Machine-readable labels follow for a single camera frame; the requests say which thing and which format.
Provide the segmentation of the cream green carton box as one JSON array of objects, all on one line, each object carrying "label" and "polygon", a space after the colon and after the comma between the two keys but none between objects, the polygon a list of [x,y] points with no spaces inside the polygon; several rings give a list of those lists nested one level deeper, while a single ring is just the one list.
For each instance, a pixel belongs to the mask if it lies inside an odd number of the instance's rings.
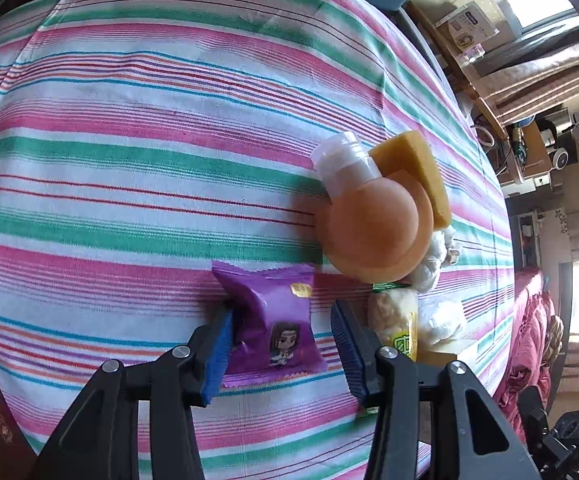
[{"label": "cream green carton box", "polygon": [[472,366],[478,356],[478,342],[468,339],[440,341],[429,348],[417,350],[416,361],[419,363],[444,367],[452,361],[461,361]]}]

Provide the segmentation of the purple snack packet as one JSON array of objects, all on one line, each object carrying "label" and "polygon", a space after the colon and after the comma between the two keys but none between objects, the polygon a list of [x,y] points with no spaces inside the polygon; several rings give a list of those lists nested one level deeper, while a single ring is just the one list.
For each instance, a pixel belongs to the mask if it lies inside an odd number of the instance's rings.
[{"label": "purple snack packet", "polygon": [[233,301],[233,344],[224,387],[327,370],[311,328],[314,268],[250,271],[215,261],[212,274]]}]

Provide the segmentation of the crumpled white plastic bag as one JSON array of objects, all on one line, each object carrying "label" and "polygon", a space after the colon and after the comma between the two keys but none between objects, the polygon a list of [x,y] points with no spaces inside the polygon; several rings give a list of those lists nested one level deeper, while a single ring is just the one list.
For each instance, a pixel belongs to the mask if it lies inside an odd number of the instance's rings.
[{"label": "crumpled white plastic bag", "polygon": [[431,234],[423,260],[408,276],[411,286],[420,294],[431,292],[438,284],[441,270],[459,261],[462,247],[454,235],[453,226]]}]

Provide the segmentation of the white product box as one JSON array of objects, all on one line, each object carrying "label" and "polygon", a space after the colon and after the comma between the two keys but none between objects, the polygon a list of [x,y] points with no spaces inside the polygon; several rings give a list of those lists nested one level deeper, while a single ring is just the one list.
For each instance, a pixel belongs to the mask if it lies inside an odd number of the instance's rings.
[{"label": "white product box", "polygon": [[499,33],[499,29],[474,1],[455,9],[435,27],[460,52],[482,44]]}]

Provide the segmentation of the striped window curtain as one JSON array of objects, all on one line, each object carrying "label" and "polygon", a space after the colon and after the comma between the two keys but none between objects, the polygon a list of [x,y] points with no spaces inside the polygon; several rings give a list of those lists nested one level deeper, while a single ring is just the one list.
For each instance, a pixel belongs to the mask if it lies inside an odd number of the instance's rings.
[{"label": "striped window curtain", "polygon": [[477,79],[478,94],[507,126],[579,96],[579,42]]}]

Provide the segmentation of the striped bed sheet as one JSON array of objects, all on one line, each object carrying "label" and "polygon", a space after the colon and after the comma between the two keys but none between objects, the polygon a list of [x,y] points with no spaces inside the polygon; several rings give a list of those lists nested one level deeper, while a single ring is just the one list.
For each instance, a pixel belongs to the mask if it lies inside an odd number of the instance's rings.
[{"label": "striped bed sheet", "polygon": [[0,18],[0,389],[37,454],[107,359],[151,361],[224,299],[212,263],[310,263],[327,370],[221,392],[194,415],[209,479],[359,479],[374,419],[329,328],[367,285],[323,258],[310,155],[417,130],[448,188],[471,366],[510,354],[502,192],[454,96],[363,0],[35,0]]}]

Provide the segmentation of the Weidan rice snack packet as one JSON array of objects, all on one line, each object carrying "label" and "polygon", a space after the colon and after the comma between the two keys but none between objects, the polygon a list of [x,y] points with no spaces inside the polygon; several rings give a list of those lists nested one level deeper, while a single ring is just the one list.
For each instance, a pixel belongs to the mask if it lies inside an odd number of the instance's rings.
[{"label": "Weidan rice snack packet", "polygon": [[416,360],[419,338],[419,293],[397,283],[374,285],[367,303],[367,325],[383,346]]}]

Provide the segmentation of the wooden shelf unit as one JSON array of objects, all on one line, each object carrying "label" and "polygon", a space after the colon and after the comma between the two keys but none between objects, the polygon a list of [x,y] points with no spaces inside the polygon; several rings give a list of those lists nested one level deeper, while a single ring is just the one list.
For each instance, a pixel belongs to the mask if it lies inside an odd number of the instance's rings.
[{"label": "wooden shelf unit", "polygon": [[537,122],[524,120],[507,128],[509,136],[500,145],[495,173],[505,197],[536,191],[550,182],[550,155]]}]

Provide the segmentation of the yellow sponge on bed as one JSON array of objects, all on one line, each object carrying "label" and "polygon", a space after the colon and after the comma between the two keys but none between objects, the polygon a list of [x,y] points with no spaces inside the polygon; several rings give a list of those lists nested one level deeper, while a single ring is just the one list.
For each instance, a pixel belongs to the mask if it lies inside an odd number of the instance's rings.
[{"label": "yellow sponge on bed", "polygon": [[422,133],[400,133],[371,148],[369,154],[384,177],[400,170],[407,171],[423,186],[431,201],[435,229],[442,230],[450,226],[452,214],[445,182]]}]

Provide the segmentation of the pink quilt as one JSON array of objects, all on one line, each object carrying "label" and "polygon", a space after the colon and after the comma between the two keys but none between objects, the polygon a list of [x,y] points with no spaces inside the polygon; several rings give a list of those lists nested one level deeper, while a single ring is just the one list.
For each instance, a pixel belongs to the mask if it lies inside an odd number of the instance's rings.
[{"label": "pink quilt", "polygon": [[539,269],[524,268],[515,273],[514,308],[510,357],[493,400],[519,440],[525,442],[518,396],[524,388],[536,386],[543,406],[547,406],[552,382],[551,364],[544,362],[543,354],[555,307]]}]

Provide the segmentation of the orange round bottle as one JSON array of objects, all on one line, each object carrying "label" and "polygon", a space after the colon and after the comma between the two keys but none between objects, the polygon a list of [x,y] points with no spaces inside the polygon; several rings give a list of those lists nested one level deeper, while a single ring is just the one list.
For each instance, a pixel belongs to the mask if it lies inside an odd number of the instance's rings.
[{"label": "orange round bottle", "polygon": [[323,254],[340,272],[378,284],[399,281],[423,260],[434,227],[431,201],[407,171],[384,177],[351,132],[311,154],[329,203],[315,226]]}]

